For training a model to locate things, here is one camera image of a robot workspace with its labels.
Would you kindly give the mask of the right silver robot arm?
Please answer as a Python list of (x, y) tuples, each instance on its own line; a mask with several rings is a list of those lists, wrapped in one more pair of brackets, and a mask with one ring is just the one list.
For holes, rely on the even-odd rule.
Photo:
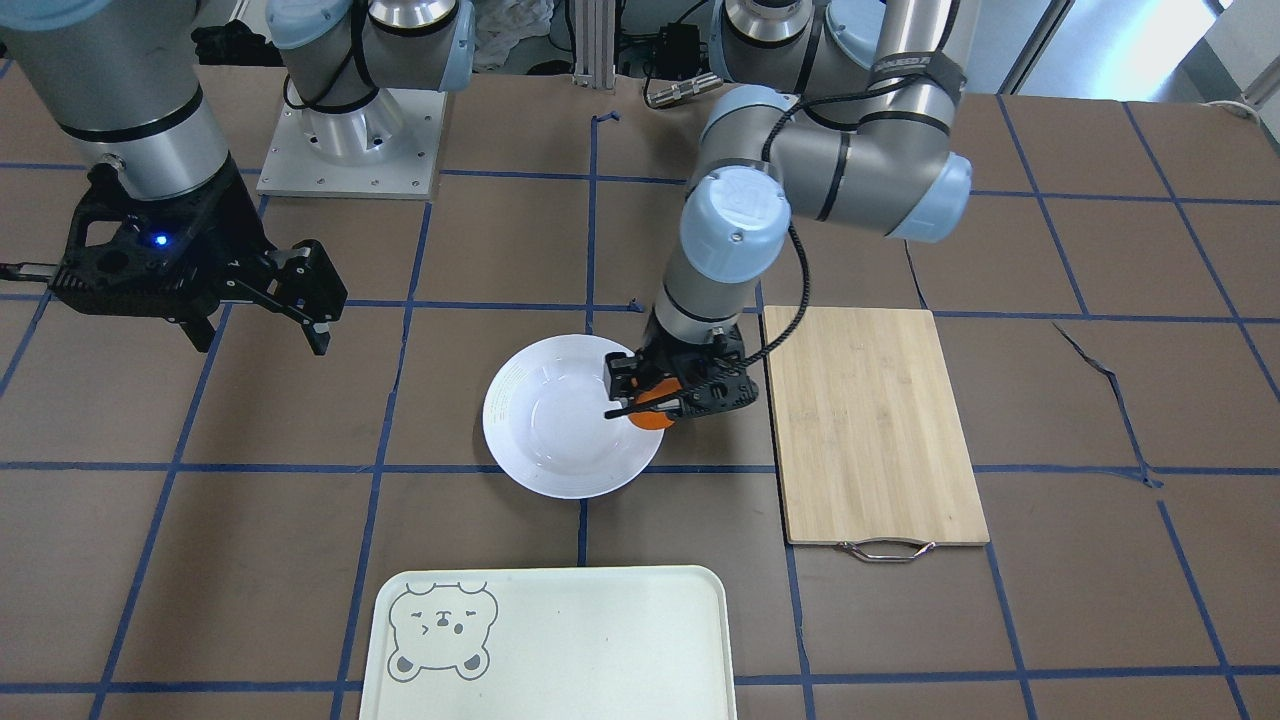
[[(90, 188), (61, 260), (3, 266), (70, 309), (157, 318), (201, 352), (225, 301), (300, 325), (323, 355), (348, 292), (323, 243), (266, 236), (195, 73), (197, 1), (5, 1), (3, 42), (79, 149)], [(422, 199), (449, 94), (474, 69), (471, 1), (270, 1), (287, 76), (265, 195)]]

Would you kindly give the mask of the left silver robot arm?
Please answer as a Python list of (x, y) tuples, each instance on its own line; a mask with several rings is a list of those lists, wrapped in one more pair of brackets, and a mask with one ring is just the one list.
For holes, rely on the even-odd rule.
[(712, 108), (643, 342), (608, 354), (607, 419), (648, 429), (758, 396), (739, 318), (795, 220), (936, 242), (961, 219), (972, 163), (951, 147), (978, 1), (718, 1)]

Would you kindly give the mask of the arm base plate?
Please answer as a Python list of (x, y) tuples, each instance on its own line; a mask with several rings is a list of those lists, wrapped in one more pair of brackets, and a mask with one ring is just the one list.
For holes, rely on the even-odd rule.
[(384, 88), (344, 114), (283, 108), (260, 170), (271, 197), (428, 201), (449, 94)]

